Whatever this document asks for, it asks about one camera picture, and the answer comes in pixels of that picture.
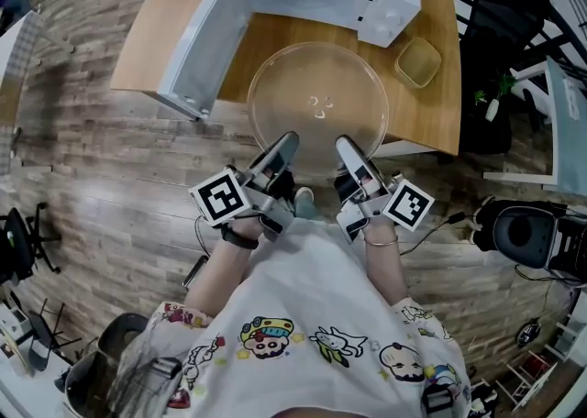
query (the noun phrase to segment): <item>bracelet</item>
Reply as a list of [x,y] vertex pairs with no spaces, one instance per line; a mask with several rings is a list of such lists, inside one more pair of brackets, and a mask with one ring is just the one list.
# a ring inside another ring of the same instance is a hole
[[398,241],[398,236],[395,236],[395,240],[392,240],[391,242],[385,242],[383,244],[374,244],[372,242],[370,242],[369,240],[367,240],[367,238],[365,237],[365,244],[369,245],[369,246],[373,246],[373,247],[389,247],[392,246],[393,244],[397,244]]
[[226,240],[226,242],[230,242],[237,247],[245,248],[246,250],[254,250],[259,246],[259,240],[252,240],[237,234],[228,227],[228,224],[223,224],[220,232],[222,234],[222,240]]

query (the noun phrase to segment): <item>cable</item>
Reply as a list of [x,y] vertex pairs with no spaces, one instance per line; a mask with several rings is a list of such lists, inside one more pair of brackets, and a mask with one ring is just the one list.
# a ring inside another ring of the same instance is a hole
[[518,274],[518,276],[520,276],[521,278],[523,278],[526,281],[560,281],[560,282],[566,284],[567,286],[569,286],[570,288],[580,288],[581,286],[584,285],[584,283],[580,283],[580,284],[569,284],[569,281],[577,282],[577,279],[576,278],[559,278],[558,276],[546,276],[546,277],[542,277],[542,278],[530,278],[528,275],[526,275],[525,273],[523,273],[518,267],[521,267],[521,265],[519,263],[514,266],[515,272]]
[[412,253],[414,250],[416,250],[418,247],[420,247],[420,244],[422,244],[422,242],[424,242],[427,238],[429,238],[433,233],[435,233],[436,231],[438,231],[439,228],[441,228],[447,222],[448,221],[443,221],[442,223],[440,223],[439,225],[437,225],[434,229],[430,229],[430,231],[428,231],[428,233],[424,237],[422,237],[420,239],[420,241],[417,244],[415,244],[412,248],[410,248],[409,250],[405,250],[403,252],[400,252],[400,256],[407,255],[408,253]]
[[202,250],[204,251],[204,253],[210,258],[210,252],[208,252],[208,249],[205,247],[204,238],[200,234],[200,226],[199,226],[200,219],[202,219],[201,214],[197,217],[197,219],[194,222],[195,236],[197,237],[198,242],[200,243],[200,247],[202,247]]
[[552,286],[553,281],[554,280],[552,280],[547,287],[547,293],[544,295],[544,305],[542,306],[542,311],[540,311],[540,315],[538,317],[541,317],[542,314],[547,310],[548,293],[550,292],[550,287]]
[[467,217],[471,217],[471,216],[466,216],[462,211],[460,213],[453,214],[449,219],[447,219],[446,221],[443,221],[442,223],[437,225],[434,229],[430,229],[428,231],[428,233],[424,237],[422,237],[417,244],[415,244],[412,248],[405,250],[404,252],[401,252],[400,256],[407,255],[408,253],[412,253],[414,250],[416,250],[418,247],[420,247],[420,244],[422,244],[422,242],[424,242],[427,238],[429,238],[433,233],[438,231],[439,228],[441,228],[444,224],[451,224],[451,225],[457,224],[460,221],[464,221]]
[[574,214],[566,214],[567,216],[570,217],[578,217],[580,219],[587,219],[587,214],[585,213],[580,213],[579,211],[576,211],[574,209],[570,209],[569,207],[567,207],[566,211],[571,211]]

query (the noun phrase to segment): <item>microwave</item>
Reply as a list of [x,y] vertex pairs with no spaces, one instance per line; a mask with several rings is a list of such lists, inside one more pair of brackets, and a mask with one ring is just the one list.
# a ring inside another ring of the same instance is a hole
[[350,28],[360,41],[386,48],[420,8],[420,0],[202,0],[157,93],[187,116],[208,117],[254,13]]

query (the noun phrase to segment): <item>microwave knob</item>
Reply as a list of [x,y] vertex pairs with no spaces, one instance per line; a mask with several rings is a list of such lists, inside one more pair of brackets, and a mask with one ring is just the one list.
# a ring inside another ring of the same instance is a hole
[[402,24],[402,16],[400,16],[397,12],[394,11],[389,11],[386,15],[385,15],[385,19],[395,25],[395,26],[399,26]]

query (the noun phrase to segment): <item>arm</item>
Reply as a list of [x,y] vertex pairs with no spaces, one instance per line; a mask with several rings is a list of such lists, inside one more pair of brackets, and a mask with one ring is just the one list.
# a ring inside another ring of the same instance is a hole
[[364,229],[367,259],[367,276],[373,286],[390,305],[408,297],[405,285],[400,250],[397,243],[387,247],[375,247],[372,244],[387,244],[397,240],[393,222],[377,220],[370,222]]
[[[231,227],[237,234],[251,240],[257,240],[263,232],[257,218],[234,221]],[[190,286],[184,304],[212,317],[220,314],[242,282],[251,252],[220,240]]]

